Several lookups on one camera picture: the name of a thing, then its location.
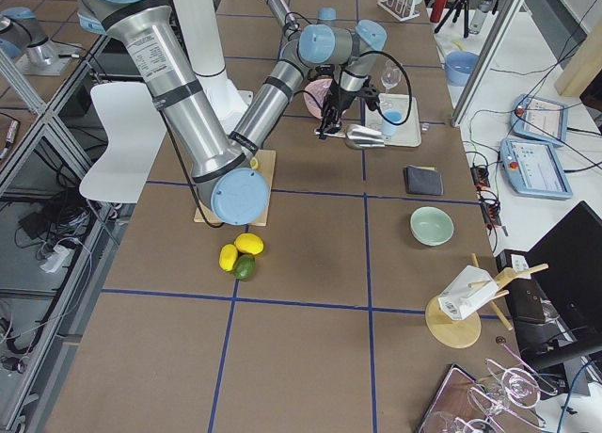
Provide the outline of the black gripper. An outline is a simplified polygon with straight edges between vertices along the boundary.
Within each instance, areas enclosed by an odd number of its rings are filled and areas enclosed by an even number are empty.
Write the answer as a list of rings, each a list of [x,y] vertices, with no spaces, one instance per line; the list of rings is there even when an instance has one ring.
[[[331,80],[324,98],[321,123],[317,128],[319,139],[326,140],[328,135],[335,135],[341,131],[342,114],[349,109],[356,95],[356,91],[345,90],[335,79]]]

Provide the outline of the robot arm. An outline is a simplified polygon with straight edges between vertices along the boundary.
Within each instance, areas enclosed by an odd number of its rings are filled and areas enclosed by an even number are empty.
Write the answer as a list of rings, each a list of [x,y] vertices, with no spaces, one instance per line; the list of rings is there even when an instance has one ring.
[[[324,12],[316,24],[303,26],[285,0],[264,1],[287,42],[241,118],[226,130],[213,86],[225,71],[213,0],[79,0],[81,26],[124,44],[155,108],[192,159],[200,201],[231,225],[251,223],[266,208],[270,190],[250,158],[309,72],[334,70],[318,130],[330,136],[340,130],[341,114],[353,100],[366,95],[375,57],[387,40],[385,28],[371,20],[344,29]]]
[[[304,29],[303,23],[312,22],[299,12],[292,11],[286,0],[262,0],[277,20],[283,36],[287,40],[298,39]]]

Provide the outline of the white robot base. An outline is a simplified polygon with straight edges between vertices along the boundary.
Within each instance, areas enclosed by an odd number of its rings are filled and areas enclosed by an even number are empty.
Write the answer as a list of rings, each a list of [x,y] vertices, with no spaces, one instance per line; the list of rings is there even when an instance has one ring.
[[[214,0],[172,0],[194,75],[220,123],[231,130],[248,109],[253,93],[229,79],[223,57]]]

